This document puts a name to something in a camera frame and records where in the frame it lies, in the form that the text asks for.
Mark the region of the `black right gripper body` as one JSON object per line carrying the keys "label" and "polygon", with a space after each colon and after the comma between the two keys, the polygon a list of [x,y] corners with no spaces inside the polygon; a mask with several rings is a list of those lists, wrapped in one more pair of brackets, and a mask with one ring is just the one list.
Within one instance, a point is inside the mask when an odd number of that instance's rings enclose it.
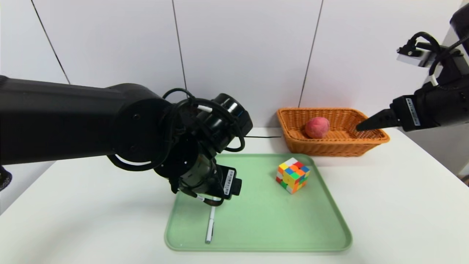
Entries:
{"label": "black right gripper body", "polygon": [[393,100],[390,107],[406,132],[467,124],[468,75],[443,86],[427,82],[413,95]]}

